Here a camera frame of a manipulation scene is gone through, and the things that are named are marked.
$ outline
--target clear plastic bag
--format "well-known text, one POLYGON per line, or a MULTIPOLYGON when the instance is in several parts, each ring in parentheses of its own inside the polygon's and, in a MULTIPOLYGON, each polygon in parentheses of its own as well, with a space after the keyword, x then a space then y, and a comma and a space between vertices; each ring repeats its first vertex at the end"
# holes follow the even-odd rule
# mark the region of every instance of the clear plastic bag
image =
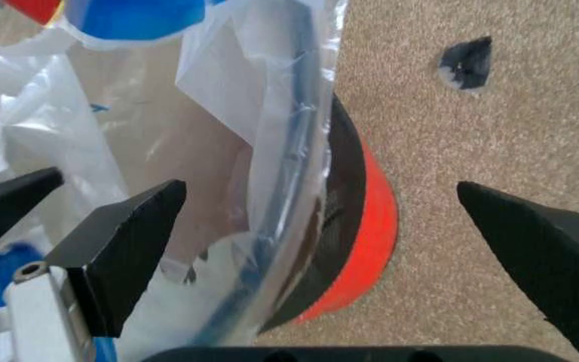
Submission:
POLYGON ((291 289, 322 204, 346 4, 229 0, 182 41, 92 51, 46 29, 0 48, 0 179, 66 177, 6 241, 46 250, 101 204, 188 184, 122 359, 250 342, 291 289))

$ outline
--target bolt hole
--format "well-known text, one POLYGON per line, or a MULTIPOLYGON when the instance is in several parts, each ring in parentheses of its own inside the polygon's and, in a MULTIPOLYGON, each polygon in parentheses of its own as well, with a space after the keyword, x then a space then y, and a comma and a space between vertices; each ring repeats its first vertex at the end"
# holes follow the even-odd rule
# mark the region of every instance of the bolt hole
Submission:
POLYGON ((430 351, 416 351, 410 355, 408 362, 444 362, 444 360, 430 351))
POLYGON ((28 265, 27 267, 21 269, 21 274, 30 275, 38 270, 39 270, 39 265, 31 264, 31 265, 28 265))
POLYGON ((289 352, 276 351, 267 356, 263 362, 298 362, 298 360, 289 352))

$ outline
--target plastic wrap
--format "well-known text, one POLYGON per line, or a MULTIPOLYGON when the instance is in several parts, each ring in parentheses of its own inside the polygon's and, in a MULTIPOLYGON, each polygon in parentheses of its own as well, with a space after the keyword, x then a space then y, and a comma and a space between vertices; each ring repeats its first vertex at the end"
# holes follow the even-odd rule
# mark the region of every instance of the plastic wrap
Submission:
POLYGON ((121 359, 248 343, 291 289, 320 214, 346 3, 229 0, 148 47, 92 51, 47 29, 0 48, 14 74, 0 77, 0 179, 66 175, 10 240, 55 244, 96 206, 188 183, 121 359))

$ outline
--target beige carpet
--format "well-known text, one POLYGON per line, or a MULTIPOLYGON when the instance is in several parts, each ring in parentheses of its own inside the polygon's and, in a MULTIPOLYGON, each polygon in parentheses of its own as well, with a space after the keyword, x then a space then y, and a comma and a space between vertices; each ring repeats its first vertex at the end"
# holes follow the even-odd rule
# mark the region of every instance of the beige carpet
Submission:
POLYGON ((398 248, 349 308, 261 345, 525 345, 579 354, 516 288, 455 196, 462 179, 579 211, 579 0, 351 0, 337 92, 400 203, 398 248), (434 73, 494 42, 481 97, 434 73))

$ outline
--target black plastic piece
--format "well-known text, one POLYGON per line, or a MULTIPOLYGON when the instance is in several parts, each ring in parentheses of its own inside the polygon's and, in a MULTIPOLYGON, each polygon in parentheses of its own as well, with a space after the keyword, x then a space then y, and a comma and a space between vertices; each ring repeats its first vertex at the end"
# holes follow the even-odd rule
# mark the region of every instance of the black plastic piece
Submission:
POLYGON ((476 183, 457 191, 512 279, 579 351, 579 213, 476 183))
POLYGON ((95 209, 47 256, 68 271, 92 336, 118 337, 151 280, 186 197, 172 180, 95 209))
POLYGON ((486 36, 446 49, 439 67, 449 70, 452 78, 447 81, 462 90, 486 84, 491 71, 491 43, 491 37, 486 36))
POLYGON ((563 362, 523 347, 178 348, 147 362, 563 362))
POLYGON ((316 250, 305 273, 298 271, 303 275, 301 280, 262 332, 298 317, 326 292, 348 261, 359 232, 366 198, 363 147, 350 116, 336 95, 330 119, 328 140, 332 163, 327 179, 323 228, 316 250))
POLYGON ((0 183, 0 237, 62 184, 55 167, 0 183))

